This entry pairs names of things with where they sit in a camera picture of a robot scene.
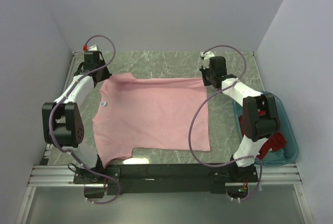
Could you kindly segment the aluminium rail frame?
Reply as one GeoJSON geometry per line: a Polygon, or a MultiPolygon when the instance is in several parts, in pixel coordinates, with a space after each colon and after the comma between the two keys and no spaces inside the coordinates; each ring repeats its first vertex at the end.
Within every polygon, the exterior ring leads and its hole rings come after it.
{"type": "MultiPolygon", "coordinates": [[[[120,52],[112,73],[131,72],[138,78],[200,77],[197,51],[120,52]]],[[[238,141],[231,99],[209,102],[212,153],[197,153],[204,161],[221,162],[238,141]]],[[[124,194],[106,205],[83,199],[83,187],[73,186],[67,169],[72,158],[47,145],[48,165],[34,166],[16,223],[314,223],[296,164],[263,168],[261,191],[242,202],[224,194],[124,194]]],[[[190,163],[189,152],[134,151],[131,162],[190,163]]]]}

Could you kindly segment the black base beam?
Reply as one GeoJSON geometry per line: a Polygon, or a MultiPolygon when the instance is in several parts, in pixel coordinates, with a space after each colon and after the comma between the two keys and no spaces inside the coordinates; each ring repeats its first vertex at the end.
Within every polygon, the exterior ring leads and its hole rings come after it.
{"type": "Polygon", "coordinates": [[[84,185],[85,196],[101,198],[104,193],[179,193],[210,192],[225,194],[228,184],[256,183],[258,174],[254,166],[236,169],[233,166],[211,168],[201,164],[135,164],[109,165],[97,168],[106,179],[85,169],[76,168],[73,183],[84,185]]]}

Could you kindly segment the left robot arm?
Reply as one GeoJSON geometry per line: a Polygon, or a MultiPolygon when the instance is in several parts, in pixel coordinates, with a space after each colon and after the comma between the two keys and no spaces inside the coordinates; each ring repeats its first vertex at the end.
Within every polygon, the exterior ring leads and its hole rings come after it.
{"type": "Polygon", "coordinates": [[[84,142],[84,126],[79,107],[96,85],[111,77],[101,51],[84,51],[84,61],[78,66],[70,85],[53,102],[42,106],[44,140],[62,153],[73,157],[75,172],[91,183],[104,178],[116,181],[105,173],[99,155],[84,142]]]}

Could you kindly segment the red t shirt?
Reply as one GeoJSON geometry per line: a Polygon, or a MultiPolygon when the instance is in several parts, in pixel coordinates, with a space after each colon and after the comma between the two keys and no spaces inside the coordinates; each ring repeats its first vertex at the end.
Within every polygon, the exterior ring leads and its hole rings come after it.
{"type": "MultiPolygon", "coordinates": [[[[236,156],[237,158],[244,157],[244,156],[249,156],[251,155],[252,151],[250,153],[245,153],[245,148],[247,144],[249,144],[250,139],[246,137],[244,128],[243,128],[243,117],[239,116],[238,117],[239,125],[240,125],[240,131],[241,131],[241,144],[239,146],[239,149],[236,151],[236,156]]],[[[285,147],[287,144],[286,139],[280,132],[275,132],[270,138],[267,139],[267,141],[262,145],[260,148],[257,158],[259,160],[263,160],[264,158],[268,157],[268,154],[270,153],[277,153],[278,151],[282,151],[282,149],[285,147]]]]}

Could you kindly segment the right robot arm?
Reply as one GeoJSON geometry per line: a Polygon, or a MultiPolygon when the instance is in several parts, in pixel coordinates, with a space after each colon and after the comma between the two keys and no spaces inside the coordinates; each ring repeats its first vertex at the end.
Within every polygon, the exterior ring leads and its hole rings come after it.
{"type": "Polygon", "coordinates": [[[213,86],[232,98],[242,107],[243,137],[238,150],[231,156],[229,176],[232,180],[241,180],[254,171],[255,158],[260,149],[279,130],[279,115],[275,97],[271,93],[258,92],[233,74],[227,73],[226,59],[201,55],[203,65],[199,69],[203,84],[213,86]]]}

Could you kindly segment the pink t shirt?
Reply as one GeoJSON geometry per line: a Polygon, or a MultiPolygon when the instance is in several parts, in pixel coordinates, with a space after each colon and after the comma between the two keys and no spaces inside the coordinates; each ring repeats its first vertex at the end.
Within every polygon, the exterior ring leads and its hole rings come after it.
{"type": "Polygon", "coordinates": [[[111,76],[100,88],[93,118],[95,145],[102,165],[131,158],[136,148],[210,151],[207,89],[199,78],[138,79],[111,76]]]}

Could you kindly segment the blue plastic basket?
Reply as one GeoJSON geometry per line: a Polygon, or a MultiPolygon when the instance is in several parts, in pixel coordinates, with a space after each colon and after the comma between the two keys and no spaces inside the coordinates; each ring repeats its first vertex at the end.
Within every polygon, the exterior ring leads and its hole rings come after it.
{"type": "Polygon", "coordinates": [[[298,144],[283,103],[276,95],[274,97],[280,121],[278,134],[284,137],[286,144],[283,148],[280,148],[275,152],[269,151],[262,159],[263,166],[282,166],[292,164],[297,159],[299,153],[298,144]]]}

